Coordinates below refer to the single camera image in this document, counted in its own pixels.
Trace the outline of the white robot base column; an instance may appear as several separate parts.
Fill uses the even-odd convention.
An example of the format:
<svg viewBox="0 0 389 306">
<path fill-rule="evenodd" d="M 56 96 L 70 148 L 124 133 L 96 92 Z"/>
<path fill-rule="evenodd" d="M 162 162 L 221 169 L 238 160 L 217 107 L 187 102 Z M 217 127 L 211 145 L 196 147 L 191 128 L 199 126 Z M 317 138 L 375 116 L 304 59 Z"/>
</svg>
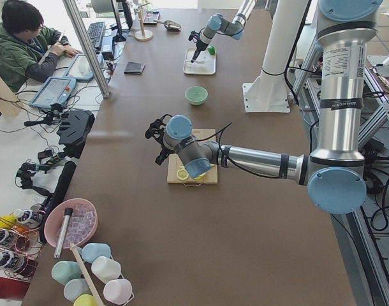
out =
<svg viewBox="0 0 389 306">
<path fill-rule="evenodd" d="M 243 84 L 247 113 L 290 112 L 285 76 L 310 5 L 310 1 L 277 2 L 261 73 L 254 82 Z"/>
</svg>

